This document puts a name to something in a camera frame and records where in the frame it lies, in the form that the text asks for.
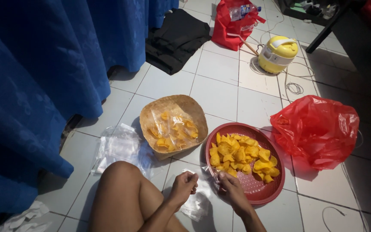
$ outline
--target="rice cooker handle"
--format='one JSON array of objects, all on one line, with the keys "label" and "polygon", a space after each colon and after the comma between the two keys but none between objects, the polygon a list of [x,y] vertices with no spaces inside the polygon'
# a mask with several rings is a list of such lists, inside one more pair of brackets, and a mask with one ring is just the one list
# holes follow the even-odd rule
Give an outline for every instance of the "rice cooker handle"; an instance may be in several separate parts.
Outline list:
[{"label": "rice cooker handle", "polygon": [[274,48],[277,48],[278,46],[282,45],[283,43],[289,43],[289,42],[296,43],[296,40],[295,39],[276,40],[276,41],[272,42],[271,45]]}]

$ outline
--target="person's knee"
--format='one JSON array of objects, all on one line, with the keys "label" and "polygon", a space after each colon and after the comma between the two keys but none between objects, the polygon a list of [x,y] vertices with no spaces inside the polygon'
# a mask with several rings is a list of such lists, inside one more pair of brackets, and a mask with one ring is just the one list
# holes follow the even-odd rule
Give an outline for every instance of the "person's knee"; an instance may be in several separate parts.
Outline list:
[{"label": "person's knee", "polygon": [[107,175],[108,173],[112,173],[114,175],[118,173],[123,173],[124,175],[133,175],[139,173],[139,169],[128,162],[117,161],[108,166],[103,175]]}]

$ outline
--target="woven bamboo basket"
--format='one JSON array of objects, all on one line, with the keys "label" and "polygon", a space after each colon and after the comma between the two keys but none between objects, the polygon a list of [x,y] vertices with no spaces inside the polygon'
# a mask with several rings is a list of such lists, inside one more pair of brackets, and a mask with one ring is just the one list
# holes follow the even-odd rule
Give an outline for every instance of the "woven bamboo basket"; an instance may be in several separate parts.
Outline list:
[{"label": "woven bamboo basket", "polygon": [[[198,137],[196,139],[197,143],[195,145],[184,147],[179,151],[157,151],[154,148],[154,144],[157,142],[157,139],[147,131],[154,122],[152,112],[159,115],[165,111],[182,114],[185,118],[193,120],[198,129]],[[140,124],[144,137],[154,150],[154,154],[159,160],[166,159],[179,152],[188,150],[191,147],[200,145],[208,135],[207,121],[203,109],[192,97],[187,95],[167,96],[149,103],[141,110]]]}]

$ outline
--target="red plastic tray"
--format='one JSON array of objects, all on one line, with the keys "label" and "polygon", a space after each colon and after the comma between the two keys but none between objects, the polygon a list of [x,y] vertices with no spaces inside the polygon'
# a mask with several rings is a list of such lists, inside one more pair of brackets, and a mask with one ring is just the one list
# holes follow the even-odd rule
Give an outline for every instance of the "red plastic tray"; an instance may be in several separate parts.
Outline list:
[{"label": "red plastic tray", "polygon": [[240,180],[240,183],[244,189],[247,199],[250,201],[252,205],[264,205],[272,200],[276,199],[276,197],[280,194],[281,190],[283,189],[284,180],[286,173],[284,172],[284,163],[282,159],[279,157],[275,145],[270,139],[265,136],[261,131],[252,127],[247,124],[242,123],[228,123],[223,124],[216,129],[209,135],[206,146],[205,146],[205,158],[206,163],[210,165],[210,148],[212,148],[211,143],[216,143],[216,134],[220,132],[221,135],[228,134],[239,134],[239,135],[246,135],[250,138],[253,138],[258,141],[259,146],[264,149],[270,150],[270,154],[277,158],[278,164],[276,166],[277,169],[280,171],[280,175],[277,177],[273,177],[274,181],[268,183],[267,185],[260,179],[260,177],[255,174],[251,173],[251,175],[245,175],[242,172],[237,172],[237,178]]}]

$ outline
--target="folded black clothing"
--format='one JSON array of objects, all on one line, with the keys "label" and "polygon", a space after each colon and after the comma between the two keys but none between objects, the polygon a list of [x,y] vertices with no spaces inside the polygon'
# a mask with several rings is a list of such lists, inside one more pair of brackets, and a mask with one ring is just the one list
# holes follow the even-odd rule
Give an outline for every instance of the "folded black clothing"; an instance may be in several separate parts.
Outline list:
[{"label": "folded black clothing", "polygon": [[211,39],[210,27],[183,9],[167,13],[160,29],[152,28],[146,39],[146,61],[172,75]]}]

